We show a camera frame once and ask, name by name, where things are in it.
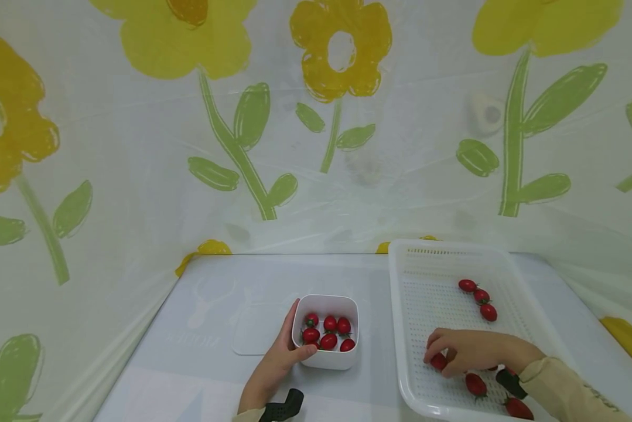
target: white plastic basket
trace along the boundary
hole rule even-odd
[[[445,379],[423,363],[427,338],[438,327],[513,334],[574,366],[507,252],[476,244],[401,239],[390,244],[388,260],[399,386],[414,412],[445,421],[519,420],[507,417],[501,405],[507,392],[495,381],[495,372],[476,372],[487,384],[488,398],[475,401],[463,377]],[[496,321],[484,320],[472,294],[459,289],[464,278],[489,292],[498,311]],[[524,401],[536,421],[555,421],[530,397]]]

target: child's hand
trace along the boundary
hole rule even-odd
[[[252,376],[245,384],[238,413],[249,409],[261,409],[276,394],[281,381],[290,372],[292,365],[309,359],[316,354],[314,345],[295,348],[292,342],[292,323],[297,311],[297,299],[283,322],[276,341],[255,368]]]
[[[470,329],[436,329],[426,346],[423,362],[447,349],[449,364],[442,371],[443,377],[453,377],[470,369],[488,369],[504,364],[521,373],[530,363],[545,357],[536,346],[521,338],[507,334]]]

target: sleeve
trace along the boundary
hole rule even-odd
[[[259,422],[259,418],[264,414],[264,409],[250,409],[241,414],[237,414],[231,422]]]
[[[560,422],[632,422],[559,359],[546,357],[520,374],[524,388]]]

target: cherry tomato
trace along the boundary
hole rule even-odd
[[[470,394],[475,396],[477,399],[486,397],[486,384],[479,375],[472,372],[467,373],[466,387],[468,391],[470,391]]]
[[[520,399],[515,399],[514,397],[508,397],[505,403],[503,403],[503,406],[505,406],[505,411],[511,417],[526,419],[527,421],[534,420],[534,414],[527,407],[527,405],[524,404],[524,401],[521,401]]]
[[[337,331],[340,336],[348,336],[351,334],[351,323],[346,316],[342,316],[337,321]]]
[[[337,346],[337,342],[337,336],[332,333],[325,334],[323,338],[320,339],[320,348],[323,350],[332,350]]]
[[[340,352],[348,352],[352,348],[356,347],[356,342],[350,338],[345,339],[345,341],[339,346]]]
[[[320,338],[319,330],[315,328],[307,328],[302,333],[302,341],[304,343],[313,343],[317,342],[317,339]]]
[[[459,288],[464,292],[472,293],[477,289],[477,284],[473,280],[464,279],[459,281]]]
[[[477,289],[473,292],[473,298],[478,305],[485,305],[491,301],[486,290]]]
[[[446,357],[442,353],[438,353],[431,359],[431,366],[442,372],[446,367]]]
[[[496,308],[494,308],[489,303],[480,306],[480,314],[483,316],[484,319],[488,320],[489,322],[494,322],[498,318],[498,313],[496,311]]]
[[[323,329],[328,333],[336,332],[337,320],[332,315],[328,315],[323,321]]]
[[[317,327],[317,315],[314,314],[314,312],[311,312],[311,314],[308,314],[307,316],[305,316],[304,324],[306,324],[308,328]]]

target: table surface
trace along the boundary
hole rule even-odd
[[[587,382],[632,416],[632,360],[541,258],[514,254]],[[290,305],[308,293],[352,297],[359,361],[346,372],[297,365],[295,421],[426,421],[397,386],[386,255],[261,255],[193,261],[152,322],[95,422],[228,421]]]

